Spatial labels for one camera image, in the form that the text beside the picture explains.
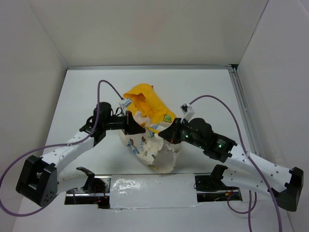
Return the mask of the yellow cream dinosaur kids jacket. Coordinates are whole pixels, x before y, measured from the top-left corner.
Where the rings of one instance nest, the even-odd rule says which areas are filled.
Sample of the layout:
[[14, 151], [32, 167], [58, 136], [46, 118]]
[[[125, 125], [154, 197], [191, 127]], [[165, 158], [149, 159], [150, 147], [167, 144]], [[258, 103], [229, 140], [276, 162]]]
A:
[[145, 133], [125, 135], [119, 133], [122, 143], [145, 165], [159, 174], [174, 170], [181, 145], [173, 145], [158, 136], [169, 127], [176, 115], [166, 107], [149, 84], [138, 84], [124, 94], [130, 104], [129, 110], [134, 120], [145, 129]]

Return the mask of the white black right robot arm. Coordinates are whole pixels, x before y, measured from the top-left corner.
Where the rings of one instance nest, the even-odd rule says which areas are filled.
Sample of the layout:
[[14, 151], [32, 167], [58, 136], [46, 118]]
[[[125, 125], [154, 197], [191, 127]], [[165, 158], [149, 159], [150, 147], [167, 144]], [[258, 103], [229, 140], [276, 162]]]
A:
[[202, 118], [190, 122], [174, 119], [159, 137], [171, 144], [189, 143], [219, 162], [211, 173], [215, 189], [238, 187], [274, 197], [278, 207], [295, 212], [304, 183], [304, 172], [298, 167], [286, 168], [253, 153], [245, 153], [240, 144], [217, 134]]

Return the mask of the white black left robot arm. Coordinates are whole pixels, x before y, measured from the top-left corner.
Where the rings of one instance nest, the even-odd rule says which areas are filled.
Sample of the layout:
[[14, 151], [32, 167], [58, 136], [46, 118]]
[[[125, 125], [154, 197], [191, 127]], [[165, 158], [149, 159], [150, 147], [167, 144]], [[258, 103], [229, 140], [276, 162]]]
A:
[[23, 165], [16, 191], [38, 206], [47, 206], [59, 193], [79, 187], [89, 193], [95, 188], [95, 174], [85, 167], [77, 167], [77, 174], [61, 178], [60, 173], [83, 153], [93, 149], [109, 130], [120, 130], [124, 135], [145, 133], [130, 111], [118, 115], [107, 102], [97, 104], [86, 123], [64, 145], [40, 157], [28, 157]]

